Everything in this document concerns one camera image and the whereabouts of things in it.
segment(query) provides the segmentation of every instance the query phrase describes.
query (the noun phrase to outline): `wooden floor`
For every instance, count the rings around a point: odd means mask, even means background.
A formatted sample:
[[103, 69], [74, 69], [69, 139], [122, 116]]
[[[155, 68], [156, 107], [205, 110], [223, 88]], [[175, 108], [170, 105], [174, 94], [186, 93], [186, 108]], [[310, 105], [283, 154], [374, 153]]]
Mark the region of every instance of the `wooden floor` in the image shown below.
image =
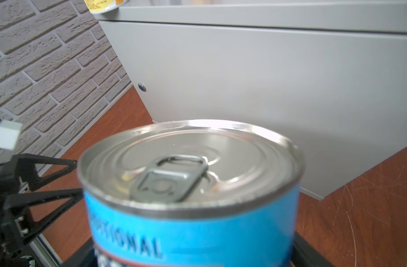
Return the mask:
[[[63, 158], [78, 159], [99, 140], [150, 123], [150, 115], [132, 88]], [[79, 186], [74, 172], [44, 190]], [[39, 206], [33, 215], [39, 219], [57, 205]], [[322, 201], [301, 194], [297, 231], [338, 267], [407, 267], [407, 148]], [[62, 260], [72, 255], [91, 236], [83, 200], [44, 235]]]

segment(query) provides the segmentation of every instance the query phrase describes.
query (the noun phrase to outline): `can rim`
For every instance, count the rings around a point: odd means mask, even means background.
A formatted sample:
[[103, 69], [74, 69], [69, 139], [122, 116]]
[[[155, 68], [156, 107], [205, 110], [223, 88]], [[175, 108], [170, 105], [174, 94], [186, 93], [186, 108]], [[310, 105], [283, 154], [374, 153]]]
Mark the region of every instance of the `can rim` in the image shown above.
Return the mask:
[[[83, 168], [83, 164], [81, 164], [83, 162], [83, 158], [92, 152], [92, 149], [95, 147], [96, 144], [102, 142], [100, 141], [94, 144], [92, 147], [88, 148], [79, 157], [77, 167], [77, 176], [79, 178], [79, 181], [82, 183], [86, 193], [89, 193], [90, 195], [100, 200], [102, 203], [117, 210], [125, 211], [127, 213], [132, 213], [138, 216], [158, 219], [196, 219], [196, 218], [228, 216], [238, 214], [243, 211], [251, 210], [259, 206], [263, 206], [266, 203], [269, 203], [275, 200], [276, 198], [281, 197], [284, 193], [288, 192], [294, 186], [296, 186], [301, 180], [305, 167], [304, 155], [302, 150], [299, 149], [296, 145], [294, 145], [289, 138], [263, 127], [229, 120], [181, 120], [145, 125], [127, 131], [132, 131], [132, 133], [139, 134], [167, 128], [180, 129], [182, 127], [190, 126], [209, 127], [211, 123], [215, 123], [216, 125], [223, 125], [223, 127], [219, 127], [219, 129], [234, 129], [247, 131], [250, 133], [255, 133], [256, 131], [259, 132], [259, 134], [258, 133], [255, 134], [262, 136], [272, 142], [275, 142], [289, 151], [289, 153], [295, 159], [298, 165], [296, 172], [292, 173], [291, 175], [292, 178], [290, 179], [290, 181], [288, 181], [286, 184], [280, 186], [279, 188], [273, 191], [269, 191], [261, 195], [250, 194], [240, 199], [214, 200], [203, 203], [177, 202], [169, 204], [144, 203], [137, 202], [134, 200], [122, 200], [103, 192], [101, 189], [91, 184], [89, 180], [85, 178], [84, 175], [85, 170]], [[127, 131], [117, 133], [103, 140], [106, 140], [108, 138], [115, 138], [116, 136]]]

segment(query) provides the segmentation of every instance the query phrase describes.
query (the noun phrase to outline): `blue label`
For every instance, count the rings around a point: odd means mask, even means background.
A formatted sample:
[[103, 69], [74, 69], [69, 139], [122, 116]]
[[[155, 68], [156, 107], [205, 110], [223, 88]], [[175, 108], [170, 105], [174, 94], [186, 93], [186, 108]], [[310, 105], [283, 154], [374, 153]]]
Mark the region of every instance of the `blue label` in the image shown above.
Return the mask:
[[113, 209], [85, 193], [101, 252], [131, 266], [280, 267], [291, 251], [299, 186], [273, 203], [234, 216], [149, 219]]

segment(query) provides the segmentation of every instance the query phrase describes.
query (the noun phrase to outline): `yellow label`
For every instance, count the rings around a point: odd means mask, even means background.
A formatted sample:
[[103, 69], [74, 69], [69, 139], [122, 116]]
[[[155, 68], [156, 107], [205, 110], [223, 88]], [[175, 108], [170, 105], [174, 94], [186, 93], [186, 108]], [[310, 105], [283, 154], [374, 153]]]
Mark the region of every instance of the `yellow label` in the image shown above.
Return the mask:
[[85, 4], [90, 12], [103, 11], [115, 0], [85, 0]]

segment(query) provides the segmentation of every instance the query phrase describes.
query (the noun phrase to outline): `white brick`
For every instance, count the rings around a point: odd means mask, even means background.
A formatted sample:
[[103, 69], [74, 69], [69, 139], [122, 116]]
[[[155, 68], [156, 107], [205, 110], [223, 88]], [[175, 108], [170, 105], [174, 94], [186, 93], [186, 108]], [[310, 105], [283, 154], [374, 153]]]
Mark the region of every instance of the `white brick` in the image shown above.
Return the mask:
[[51, 144], [48, 148], [46, 148], [41, 155], [42, 156], [46, 156], [46, 157], [55, 157], [56, 154], [58, 154], [58, 152], [61, 151], [60, 147], [57, 147], [54, 144]]
[[100, 56], [95, 61], [91, 62], [88, 67], [75, 74], [71, 79], [63, 85], [55, 89], [51, 95], [58, 101], [66, 99], [71, 93], [86, 83], [95, 73], [99, 72], [108, 64], [104, 56]]
[[13, 118], [0, 110], [0, 120], [13, 120]]
[[32, 129], [29, 129], [19, 136], [19, 142], [17, 147], [15, 147], [15, 153], [19, 154], [23, 152], [28, 146], [30, 146], [37, 138], [40, 137], [40, 134], [36, 133]]
[[110, 75], [112, 75], [118, 68], [122, 66], [119, 59], [115, 59], [110, 65], [103, 68], [97, 75], [94, 77], [94, 81], [100, 85], [102, 84]]
[[80, 116], [87, 111], [95, 102], [97, 102], [111, 87], [113, 87], [119, 78], [113, 74], [108, 78], [100, 87], [95, 89], [89, 96], [83, 100], [80, 104], [78, 104], [71, 114], [76, 118], [80, 118]]
[[[40, 155], [45, 156], [45, 157], [55, 157], [58, 152], [61, 151], [60, 147], [57, 147], [55, 144], [51, 144], [49, 147], [47, 147]], [[46, 164], [36, 164], [36, 169], [37, 171], [40, 171]]]
[[123, 76], [126, 75], [126, 70], [125, 70], [124, 67], [122, 66], [122, 67], [117, 71], [117, 73], [119, 74], [119, 76], [120, 76], [121, 78], [123, 78]]
[[100, 40], [102, 37], [105, 36], [105, 33], [99, 24], [92, 28], [91, 31], [94, 34], [95, 38], [97, 38], [97, 40]]
[[39, 11], [44, 11], [66, 0], [31, 0]]
[[0, 30], [34, 15], [33, 9], [23, 0], [0, 3]]
[[55, 35], [43, 36], [0, 59], [0, 81], [61, 46]]
[[51, 29], [76, 17], [70, 3], [64, 3], [0, 32], [0, 51], [8, 54]]
[[22, 123], [22, 129], [27, 129], [57, 104], [49, 97], [44, 97], [34, 106], [26, 110], [16, 122]]
[[73, 4], [77, 8], [77, 10], [80, 14], [88, 11], [88, 7], [86, 6], [84, 0], [73, 0]]
[[98, 43], [86, 49], [82, 54], [80, 54], [77, 59], [82, 64], [82, 66], [87, 66], [91, 61], [104, 53], [107, 49], [111, 47], [109, 40], [107, 38], [102, 39]]
[[52, 109], [46, 114], [37, 124], [36, 129], [42, 132], [47, 131], [62, 117], [74, 108], [80, 101], [82, 101], [87, 95], [89, 95], [96, 88], [92, 81], [85, 83], [77, 91], [72, 93], [65, 101]]
[[55, 124], [47, 133], [46, 136], [42, 136], [33, 144], [31, 144], [24, 153], [40, 154], [45, 148], [47, 148], [58, 136], [60, 136], [75, 120], [72, 116], [67, 115], [57, 124]]
[[80, 71], [80, 68], [76, 62], [71, 60], [62, 65], [59, 69], [51, 72], [39, 83], [25, 89], [19, 95], [15, 96], [5, 107], [13, 114], [19, 115], [78, 71]]
[[57, 34], [67, 43], [97, 23], [98, 21], [94, 19], [94, 16], [88, 12], [59, 27]]
[[104, 99], [101, 99], [94, 104], [83, 116], [68, 128], [58, 139], [57, 142], [63, 146], [66, 146], [83, 128], [91, 122], [107, 105]]
[[115, 50], [113, 48], [108, 49], [105, 54], [110, 59], [110, 61], [113, 61], [117, 57]]
[[0, 84], [0, 106], [12, 99], [15, 95], [29, 87], [32, 83], [22, 74], [18, 73]]
[[8, 162], [11, 160], [14, 152], [9, 150], [0, 150], [0, 163]]
[[65, 46], [55, 50], [48, 56], [41, 58], [39, 61], [31, 64], [24, 69], [33, 80], [39, 81], [49, 72], [55, 70], [74, 56], [88, 48], [94, 43], [90, 33], [85, 33]]
[[128, 77], [125, 77], [123, 80], [116, 83], [116, 85], [105, 94], [107, 100], [111, 102], [129, 83], [131, 83], [131, 80]]

